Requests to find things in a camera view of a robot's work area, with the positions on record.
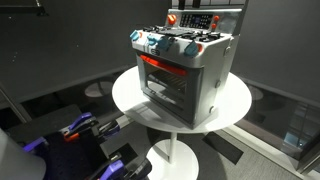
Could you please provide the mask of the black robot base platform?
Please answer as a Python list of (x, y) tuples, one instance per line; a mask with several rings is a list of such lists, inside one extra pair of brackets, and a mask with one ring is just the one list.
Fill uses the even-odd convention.
[[(120, 131), (101, 144), (92, 136), (65, 142), (54, 135), (54, 132), (69, 126), (81, 114), (76, 107), (69, 106), (9, 128), (6, 132), (25, 151), (45, 160), (47, 172), (44, 180), (85, 180), (116, 153), (122, 155), (125, 167), (137, 157), (129, 144), (118, 145), (111, 141)], [(105, 118), (95, 117), (100, 123), (107, 123), (111, 120), (117, 121), (120, 116), (121, 114), (116, 112)]]

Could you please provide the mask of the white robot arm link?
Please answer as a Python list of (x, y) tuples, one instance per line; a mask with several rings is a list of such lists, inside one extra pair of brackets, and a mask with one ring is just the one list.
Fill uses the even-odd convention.
[(45, 161), (23, 150), (0, 129), (0, 180), (43, 180)]

